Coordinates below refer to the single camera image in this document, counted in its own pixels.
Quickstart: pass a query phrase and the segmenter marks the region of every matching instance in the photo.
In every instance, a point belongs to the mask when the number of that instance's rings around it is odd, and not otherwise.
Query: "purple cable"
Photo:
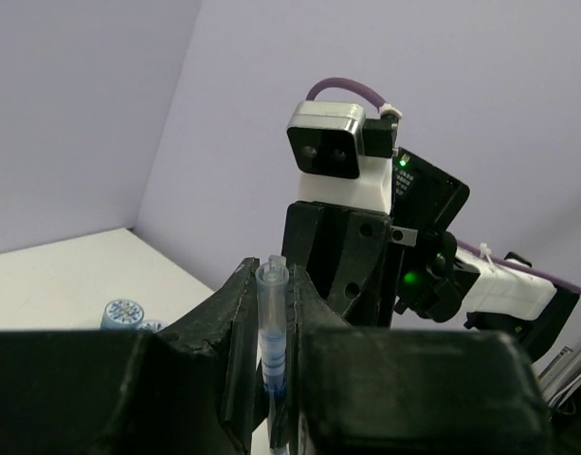
[[[480,257],[481,252],[479,248],[467,244],[461,240],[457,240],[457,245],[459,246],[459,248],[464,249],[465,251],[469,251],[474,256]],[[541,272],[540,270],[530,268],[526,265],[511,263],[509,261],[505,261],[504,259],[495,258],[493,256],[490,256],[490,260],[497,265],[502,265],[503,267],[507,268],[513,268],[514,270],[527,273],[529,275],[532,275],[533,277],[542,278],[543,280],[547,280],[549,282],[552,282],[553,284],[557,284],[558,286],[565,287],[569,291],[581,295],[580,286],[577,286],[576,284],[573,284],[571,282],[567,282],[566,280],[562,280],[561,278],[558,278],[550,273]]]
[[[370,87],[367,87],[358,81],[345,78],[328,78],[319,81],[311,88],[311,90],[309,90],[309,93],[305,99],[308,101],[313,101],[317,95],[319,95],[327,88],[341,88],[349,92],[354,92],[356,95],[359,95],[364,100],[369,102],[376,109],[387,103],[383,97],[381,97]]]

